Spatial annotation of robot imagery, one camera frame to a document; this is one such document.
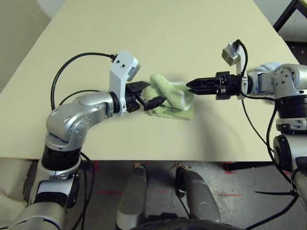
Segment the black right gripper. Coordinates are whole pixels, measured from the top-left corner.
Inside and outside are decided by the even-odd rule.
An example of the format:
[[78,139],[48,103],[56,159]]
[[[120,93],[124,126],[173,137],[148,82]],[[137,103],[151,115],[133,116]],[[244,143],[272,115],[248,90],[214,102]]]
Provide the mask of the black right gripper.
[[196,95],[214,95],[216,100],[229,100],[241,93],[241,75],[230,74],[229,71],[217,72],[216,78],[197,78],[186,84],[189,92]]

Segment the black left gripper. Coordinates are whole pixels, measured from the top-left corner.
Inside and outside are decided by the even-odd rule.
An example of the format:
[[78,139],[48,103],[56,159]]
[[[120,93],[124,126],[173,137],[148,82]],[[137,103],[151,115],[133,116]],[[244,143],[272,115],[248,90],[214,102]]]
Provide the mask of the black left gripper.
[[149,111],[157,108],[163,104],[165,97],[157,96],[153,99],[145,102],[145,98],[142,96],[142,91],[146,89],[150,84],[144,81],[131,82],[126,84],[126,110],[128,113],[132,113],[140,109],[140,105],[144,107],[144,111]]

